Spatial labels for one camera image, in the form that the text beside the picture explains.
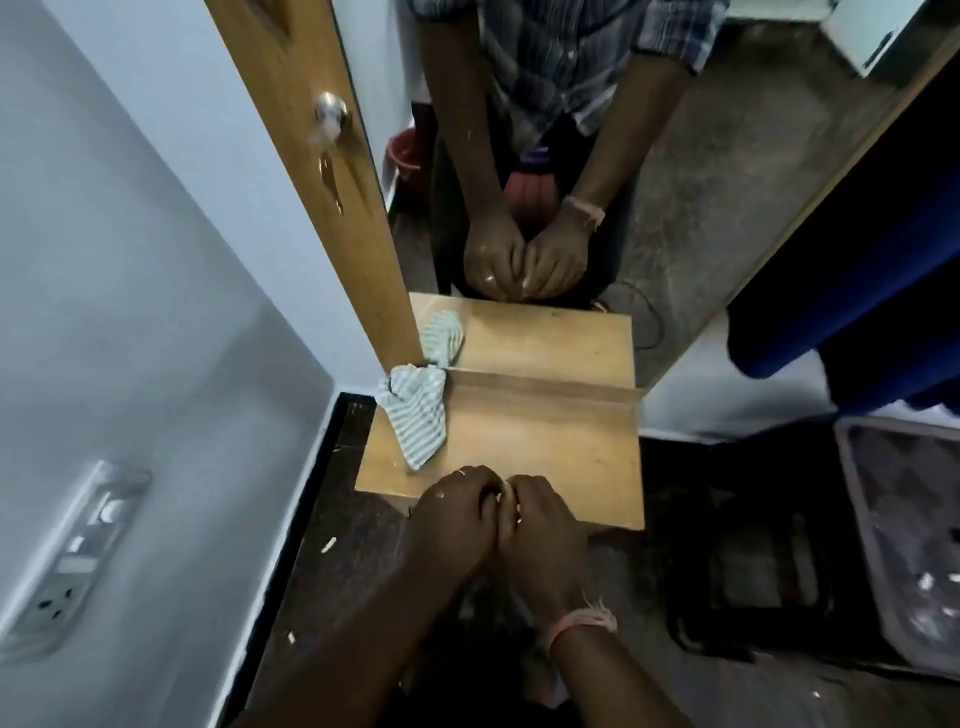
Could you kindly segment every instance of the concrete floor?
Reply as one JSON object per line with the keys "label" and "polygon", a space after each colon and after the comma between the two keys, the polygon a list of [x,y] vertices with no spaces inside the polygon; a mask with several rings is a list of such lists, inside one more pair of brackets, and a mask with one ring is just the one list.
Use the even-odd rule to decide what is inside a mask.
{"label": "concrete floor", "polygon": [[[405,519],[353,483],[373,405],[350,406],[303,538],[252,691],[255,701],[283,671],[328,637],[391,573],[403,556]],[[610,531],[590,548],[591,590],[616,613],[631,652],[701,728],[853,728],[960,725],[960,691],[818,665],[775,660],[759,664],[682,651],[666,630],[663,597],[671,503],[683,488],[677,455],[643,444],[644,492],[650,527]],[[336,545],[321,549],[331,537]],[[294,636],[291,642],[289,635]]]}
{"label": "concrete floor", "polygon": [[[664,326],[627,285],[604,297],[634,316],[637,386],[692,344],[896,103],[955,26],[947,4],[930,3],[867,79],[814,26],[725,29],[644,162],[634,201],[620,279]],[[394,237],[408,288],[436,291],[427,221],[395,214]]]}

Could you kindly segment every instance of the hand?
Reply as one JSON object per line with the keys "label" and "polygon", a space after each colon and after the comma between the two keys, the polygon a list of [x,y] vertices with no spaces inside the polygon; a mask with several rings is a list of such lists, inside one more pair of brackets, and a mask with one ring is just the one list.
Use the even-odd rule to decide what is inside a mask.
{"label": "hand", "polygon": [[410,514],[407,566],[455,592],[493,549],[502,490],[484,466],[461,468],[430,486]]}
{"label": "hand", "polygon": [[470,220],[464,274],[475,291],[495,301],[519,301],[523,235],[507,211]]}
{"label": "hand", "polygon": [[590,232],[561,207],[557,217],[527,246],[524,298],[549,299],[573,288],[587,269]]}
{"label": "hand", "polygon": [[587,533],[545,477],[510,478],[498,521],[497,550],[540,627],[586,606]]}

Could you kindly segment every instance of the wooden board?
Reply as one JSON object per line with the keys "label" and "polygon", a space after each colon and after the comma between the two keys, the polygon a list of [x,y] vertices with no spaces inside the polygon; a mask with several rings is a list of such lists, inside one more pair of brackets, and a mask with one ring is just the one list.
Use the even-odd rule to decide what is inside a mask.
{"label": "wooden board", "polygon": [[446,393],[446,444],[419,472],[409,469],[386,412],[377,408],[356,489],[405,507],[443,475],[486,465],[501,477],[538,474],[580,521],[642,529],[643,489],[636,408],[458,385]]}
{"label": "wooden board", "polygon": [[464,346],[458,369],[636,386],[629,316],[423,293],[411,293],[410,303],[420,328],[438,311],[452,309],[460,316]]}
{"label": "wooden board", "polygon": [[509,392],[531,395],[574,397],[619,404],[639,404],[643,390],[635,387],[614,387],[609,384],[590,384],[557,379],[535,379],[528,376],[501,375],[492,372],[475,372],[472,369],[451,367],[447,370],[450,381],[472,387],[488,387]]}

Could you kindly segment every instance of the black wire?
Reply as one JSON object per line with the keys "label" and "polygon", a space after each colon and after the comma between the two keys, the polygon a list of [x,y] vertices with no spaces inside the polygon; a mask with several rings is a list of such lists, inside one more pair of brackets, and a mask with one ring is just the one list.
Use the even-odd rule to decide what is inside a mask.
{"label": "black wire", "polygon": [[636,344],[634,344],[634,351],[648,352],[651,349],[655,349],[656,347],[658,347],[660,344],[663,343],[663,338],[666,336],[666,323],[663,320],[663,316],[660,315],[660,312],[657,311],[657,309],[654,307],[652,303],[650,303],[650,299],[647,298],[647,295],[643,291],[641,291],[639,286],[637,286],[635,283],[631,283],[628,280],[617,280],[615,281],[615,283],[619,283],[620,285],[625,285],[634,293],[638,294],[646,302],[647,308],[650,309],[650,315],[653,317],[654,322],[657,325],[657,336],[654,338],[654,343],[644,344],[643,346],[637,346]]}

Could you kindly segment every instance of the dark floor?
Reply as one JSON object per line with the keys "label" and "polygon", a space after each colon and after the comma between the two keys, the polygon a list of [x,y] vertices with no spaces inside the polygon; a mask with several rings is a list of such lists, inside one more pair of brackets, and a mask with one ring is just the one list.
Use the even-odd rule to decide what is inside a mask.
{"label": "dark floor", "polygon": [[[300,555],[257,674],[252,700],[348,617],[402,558],[404,519],[353,491],[372,404],[352,404],[330,460]],[[610,531],[591,544],[593,590],[616,613],[620,635],[644,668],[703,728],[960,725],[960,691],[888,681],[809,662],[750,665],[687,654],[667,634],[662,565],[676,460],[644,444],[645,532]],[[321,549],[336,537],[326,553]]]}
{"label": "dark floor", "polygon": [[[640,173],[632,240],[605,298],[634,316],[636,384],[662,375],[771,249],[804,205],[897,102],[956,25],[932,0],[868,79],[815,26],[725,29]],[[410,290],[436,291],[426,222],[396,216]]]}

